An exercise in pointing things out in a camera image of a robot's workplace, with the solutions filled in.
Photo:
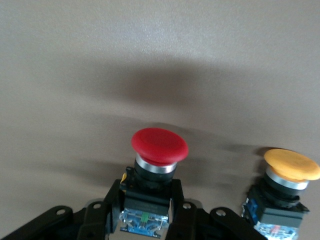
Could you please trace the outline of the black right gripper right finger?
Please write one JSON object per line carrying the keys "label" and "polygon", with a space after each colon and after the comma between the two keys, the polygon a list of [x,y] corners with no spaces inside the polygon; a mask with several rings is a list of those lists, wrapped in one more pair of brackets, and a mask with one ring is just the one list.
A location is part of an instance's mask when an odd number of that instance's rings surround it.
{"label": "black right gripper right finger", "polygon": [[209,213],[184,198],[179,179],[171,182],[173,220],[166,240],[266,240],[253,226],[227,207]]}

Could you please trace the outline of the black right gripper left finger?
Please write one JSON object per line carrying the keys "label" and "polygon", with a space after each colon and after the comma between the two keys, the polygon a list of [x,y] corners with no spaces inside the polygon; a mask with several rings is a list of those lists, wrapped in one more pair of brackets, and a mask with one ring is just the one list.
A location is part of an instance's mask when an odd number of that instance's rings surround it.
{"label": "black right gripper left finger", "polygon": [[121,211],[121,180],[102,200],[77,212],[65,205],[50,208],[0,240],[109,240]]}

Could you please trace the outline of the red mushroom push button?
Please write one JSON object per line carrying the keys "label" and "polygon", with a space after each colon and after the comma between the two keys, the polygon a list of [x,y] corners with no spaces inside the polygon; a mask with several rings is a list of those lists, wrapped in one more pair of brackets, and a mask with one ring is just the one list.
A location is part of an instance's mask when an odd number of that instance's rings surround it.
{"label": "red mushroom push button", "polygon": [[120,231],[160,239],[169,227],[172,181],[178,162],[189,153],[186,141],[163,128],[137,131],[131,146],[136,152],[133,167],[120,181],[124,204]]}

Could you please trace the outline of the yellow mushroom push button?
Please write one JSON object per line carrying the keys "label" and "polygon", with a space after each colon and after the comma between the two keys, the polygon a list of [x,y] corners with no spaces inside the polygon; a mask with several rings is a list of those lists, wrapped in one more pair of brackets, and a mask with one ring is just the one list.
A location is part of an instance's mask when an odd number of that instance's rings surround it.
{"label": "yellow mushroom push button", "polygon": [[320,166],[298,152],[273,148],[265,152],[268,164],[242,205],[241,216],[267,240],[298,240],[309,209],[301,195],[320,179]]}

